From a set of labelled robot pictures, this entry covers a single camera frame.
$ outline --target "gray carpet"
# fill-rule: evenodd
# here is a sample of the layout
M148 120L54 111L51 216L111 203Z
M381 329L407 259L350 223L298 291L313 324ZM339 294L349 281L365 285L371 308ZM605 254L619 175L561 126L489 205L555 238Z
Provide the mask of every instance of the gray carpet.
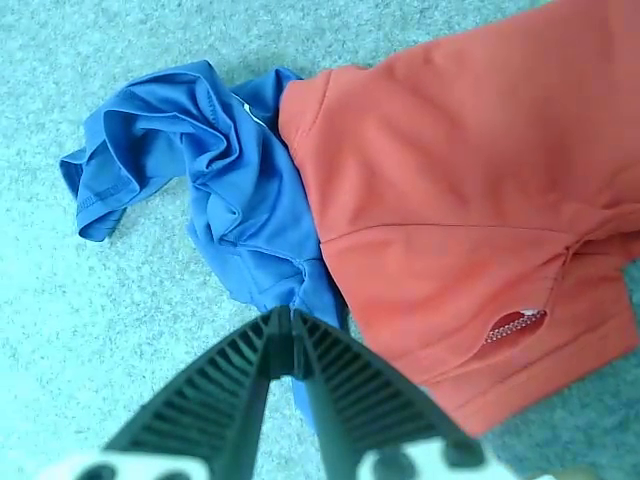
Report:
M196 355L254 315L188 240L176 181L103 244L77 238L58 158L137 76L208 59L238 82L309 75L503 17L531 0L2 0L0 478L100 446ZM321 479L287 384L270 395L257 479Z

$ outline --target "clothing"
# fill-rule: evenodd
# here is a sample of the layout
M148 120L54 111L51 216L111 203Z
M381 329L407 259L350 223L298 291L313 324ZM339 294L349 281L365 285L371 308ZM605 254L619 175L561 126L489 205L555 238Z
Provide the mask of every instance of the clothing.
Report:
M637 18L635 0L559 0L283 95L365 341L471 434L638 344ZM522 310L546 315L485 343Z
M344 302L277 133L281 93L296 78L276 69L229 90L203 61L126 85L86 120L86 147L60 162L80 236L104 240L128 206L186 175L188 233L234 299L339 326ZM294 395L311 421L303 384Z

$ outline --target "blue shirt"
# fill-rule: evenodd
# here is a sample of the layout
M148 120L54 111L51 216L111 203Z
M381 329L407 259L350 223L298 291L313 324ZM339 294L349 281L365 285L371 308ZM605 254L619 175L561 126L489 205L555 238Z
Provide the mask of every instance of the blue shirt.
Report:
M60 162L80 236L104 240L128 206L186 175L187 231L235 300L340 326L342 297L277 132L280 96L296 79L275 69L228 89L201 61L127 84L85 121L86 146ZM293 389L313 426L304 385Z

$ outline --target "orange fabric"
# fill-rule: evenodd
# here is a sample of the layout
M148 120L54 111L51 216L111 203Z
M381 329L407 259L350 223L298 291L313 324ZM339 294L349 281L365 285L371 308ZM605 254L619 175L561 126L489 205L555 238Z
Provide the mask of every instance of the orange fabric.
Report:
M558 0L285 91L280 131L366 342L471 434L638 344L638 19L638 0ZM483 345L523 309L548 314Z

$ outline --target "zipper pocket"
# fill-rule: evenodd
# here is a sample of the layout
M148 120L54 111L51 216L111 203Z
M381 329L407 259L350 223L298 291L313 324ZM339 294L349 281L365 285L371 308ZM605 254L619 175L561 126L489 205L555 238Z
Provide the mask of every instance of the zipper pocket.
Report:
M514 320L512 322L507 323L506 325L502 325L501 327L490 330L487 336L484 339L484 345L489 343L493 343L502 338L508 337L512 333L515 333L523 328L528 327L540 320L542 320L547 315L545 310L536 310L532 313L523 313L520 318Z

